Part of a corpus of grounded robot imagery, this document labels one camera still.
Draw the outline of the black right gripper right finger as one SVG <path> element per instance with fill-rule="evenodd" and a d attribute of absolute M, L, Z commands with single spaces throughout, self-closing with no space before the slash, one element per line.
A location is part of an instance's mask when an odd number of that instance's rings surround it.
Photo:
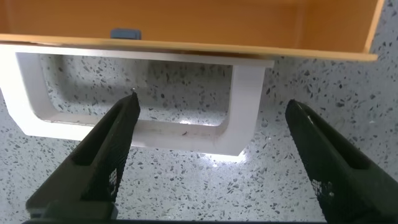
<path fill-rule="evenodd" d="M 285 118 L 326 221 L 397 221 L 396 180 L 307 105 Z"/>

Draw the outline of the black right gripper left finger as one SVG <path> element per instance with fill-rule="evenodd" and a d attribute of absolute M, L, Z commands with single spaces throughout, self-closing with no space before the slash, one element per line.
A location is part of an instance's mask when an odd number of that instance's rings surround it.
<path fill-rule="evenodd" d="M 32 222 L 108 222 L 141 112 L 120 99 L 26 202 Z"/>

